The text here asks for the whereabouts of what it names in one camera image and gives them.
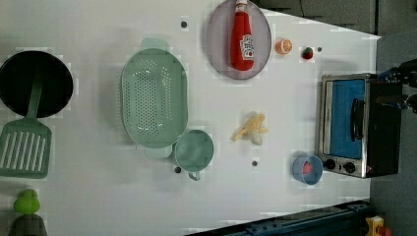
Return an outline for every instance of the light blue mug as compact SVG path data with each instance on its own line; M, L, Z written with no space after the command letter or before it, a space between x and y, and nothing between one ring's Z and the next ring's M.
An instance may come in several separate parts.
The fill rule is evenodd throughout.
M306 162L311 164L312 170L307 174L303 174L303 167ZM322 160L315 155L297 157L292 164L292 174L296 180L302 183L315 185L323 175Z
M209 165L213 154L212 139L201 130L186 131L175 144L175 161L195 181L200 180L200 171Z

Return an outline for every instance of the toaster oven knob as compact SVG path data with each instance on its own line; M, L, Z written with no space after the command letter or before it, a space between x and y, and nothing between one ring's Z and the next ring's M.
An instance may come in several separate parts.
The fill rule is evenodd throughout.
M352 162L347 162L345 165L343 165L343 168L349 174L355 172L355 165Z
M327 168L327 169L334 169L334 167L336 167L336 162L334 162L334 160L328 159L325 162L325 168Z

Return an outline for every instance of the purple plate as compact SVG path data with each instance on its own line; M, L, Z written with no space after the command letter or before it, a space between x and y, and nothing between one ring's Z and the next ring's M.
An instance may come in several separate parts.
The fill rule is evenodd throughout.
M214 68L222 75L235 80L255 77L267 64L270 54L270 29L267 18L255 4L248 1L255 64L249 71L238 71L230 63L230 38L233 30L236 1L227 0L212 13L208 22L207 49Z

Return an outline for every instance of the black frying pan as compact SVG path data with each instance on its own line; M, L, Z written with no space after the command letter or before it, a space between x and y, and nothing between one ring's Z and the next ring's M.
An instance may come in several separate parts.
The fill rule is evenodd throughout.
M0 68L0 98L14 112L28 113L35 65L47 64L37 73L43 76L43 88L37 118L58 113L73 94L73 78L68 68L58 58L41 51L25 51L9 58Z

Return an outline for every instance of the slotted spatula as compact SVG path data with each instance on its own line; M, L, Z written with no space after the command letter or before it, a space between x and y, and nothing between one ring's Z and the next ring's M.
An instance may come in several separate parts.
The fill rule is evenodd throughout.
M36 119L42 85L36 68L27 116L7 123L1 133L1 176L41 179L48 174L51 131Z

